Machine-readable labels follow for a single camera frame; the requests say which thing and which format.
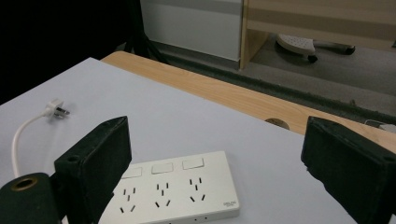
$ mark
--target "gray floor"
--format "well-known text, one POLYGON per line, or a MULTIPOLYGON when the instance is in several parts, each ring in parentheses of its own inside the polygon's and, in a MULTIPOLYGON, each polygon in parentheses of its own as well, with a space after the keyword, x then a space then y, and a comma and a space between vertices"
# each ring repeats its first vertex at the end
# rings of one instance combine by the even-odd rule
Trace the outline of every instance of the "gray floor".
POLYGON ((358 122, 396 123, 396 53, 314 41, 318 60, 276 44, 275 35, 245 69, 237 62, 155 43, 169 63, 358 122))

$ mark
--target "white cable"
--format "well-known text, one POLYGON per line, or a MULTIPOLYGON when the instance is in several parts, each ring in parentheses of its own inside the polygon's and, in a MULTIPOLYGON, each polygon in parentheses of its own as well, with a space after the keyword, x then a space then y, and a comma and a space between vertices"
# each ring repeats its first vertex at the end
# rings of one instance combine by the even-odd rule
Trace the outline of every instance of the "white cable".
POLYGON ((14 171, 15 178, 21 176, 19 163, 18 163, 18 142, 20 140, 20 136, 22 131, 32 122, 42 117, 52 117, 56 116, 58 118, 63 118, 65 115, 68 115, 69 112, 67 110, 61 109, 61 106, 64 102, 58 99, 55 99, 49 102, 39 115, 35 116, 34 118, 26 120, 15 132, 14 138, 12 139, 12 149, 11 149, 11 159, 12 159, 12 169, 14 171))

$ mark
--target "cable plug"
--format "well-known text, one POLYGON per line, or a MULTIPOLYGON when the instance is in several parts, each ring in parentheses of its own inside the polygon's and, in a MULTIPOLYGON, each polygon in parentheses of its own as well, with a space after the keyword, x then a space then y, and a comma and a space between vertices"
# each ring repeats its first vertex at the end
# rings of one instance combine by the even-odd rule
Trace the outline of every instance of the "cable plug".
POLYGON ((64 117, 69 115, 70 112, 62 108, 63 104, 64 101, 60 99, 55 99, 51 102, 48 102, 45 109, 45 117, 56 117, 58 119, 64 119, 64 117))

